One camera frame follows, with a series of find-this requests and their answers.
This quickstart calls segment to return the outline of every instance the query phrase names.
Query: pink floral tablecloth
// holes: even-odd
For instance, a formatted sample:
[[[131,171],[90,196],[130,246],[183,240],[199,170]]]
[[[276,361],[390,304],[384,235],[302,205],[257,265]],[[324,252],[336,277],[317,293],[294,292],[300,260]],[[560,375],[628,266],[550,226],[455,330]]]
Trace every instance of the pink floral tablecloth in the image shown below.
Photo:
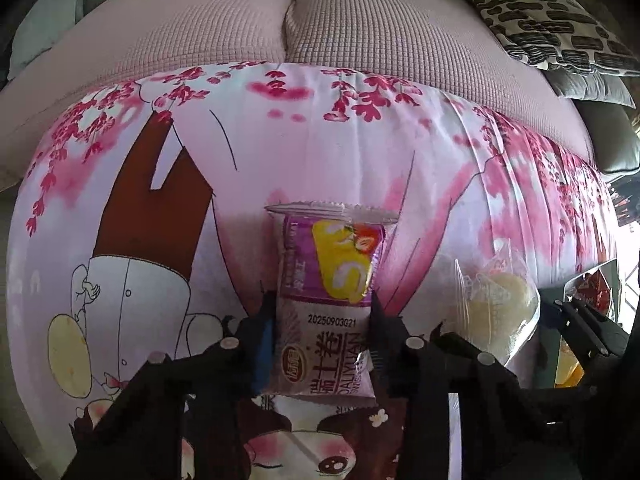
[[[257,311],[278,269],[263,208],[299,200],[399,212],[376,289],[412,335],[446,314],[451,258],[472,272],[510,240],[547,286],[615,256],[616,217],[594,168],[435,88],[244,62],[94,92],[44,135],[8,252],[15,378],[59,469],[150,352],[202,351]],[[263,426],[252,415],[251,478],[393,478],[401,406],[300,402],[239,407],[279,412]],[[291,444],[295,432],[317,464]],[[185,460],[185,478],[192,468]]]

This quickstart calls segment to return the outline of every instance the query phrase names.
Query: bread in plastic bag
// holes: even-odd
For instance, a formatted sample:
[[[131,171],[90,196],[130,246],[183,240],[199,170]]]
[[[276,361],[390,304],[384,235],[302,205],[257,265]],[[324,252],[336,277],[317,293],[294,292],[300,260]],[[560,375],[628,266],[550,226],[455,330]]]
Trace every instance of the bread in plastic bag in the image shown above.
[[[540,295],[523,259],[505,241],[474,276],[454,261],[456,307],[448,328],[507,364],[536,329]]]
[[[268,206],[280,267],[269,393],[357,405],[374,398],[366,348],[372,285],[393,213],[335,203]]]

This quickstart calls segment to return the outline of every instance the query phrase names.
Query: patterned pillow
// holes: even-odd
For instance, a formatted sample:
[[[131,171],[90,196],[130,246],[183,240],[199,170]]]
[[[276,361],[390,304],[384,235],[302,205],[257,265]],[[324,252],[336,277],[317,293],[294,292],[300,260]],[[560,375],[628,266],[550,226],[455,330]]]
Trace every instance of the patterned pillow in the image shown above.
[[[640,76],[640,62],[575,0],[472,0],[507,53],[569,72]]]

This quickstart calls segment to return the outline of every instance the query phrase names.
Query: brand logo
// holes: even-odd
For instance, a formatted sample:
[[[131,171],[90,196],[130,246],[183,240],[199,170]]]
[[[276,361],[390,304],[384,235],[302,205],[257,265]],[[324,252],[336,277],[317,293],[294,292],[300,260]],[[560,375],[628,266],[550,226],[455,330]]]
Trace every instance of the brand logo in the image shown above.
[[[287,381],[299,383],[305,378],[306,359],[302,350],[296,345],[287,345],[282,351],[282,371]]]

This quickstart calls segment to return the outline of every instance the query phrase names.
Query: purple label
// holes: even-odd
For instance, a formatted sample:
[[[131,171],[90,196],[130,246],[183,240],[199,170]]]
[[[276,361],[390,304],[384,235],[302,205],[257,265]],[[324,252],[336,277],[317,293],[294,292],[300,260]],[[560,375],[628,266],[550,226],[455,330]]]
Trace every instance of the purple label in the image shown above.
[[[382,253],[384,228],[287,216],[280,295],[307,303],[365,305]]]

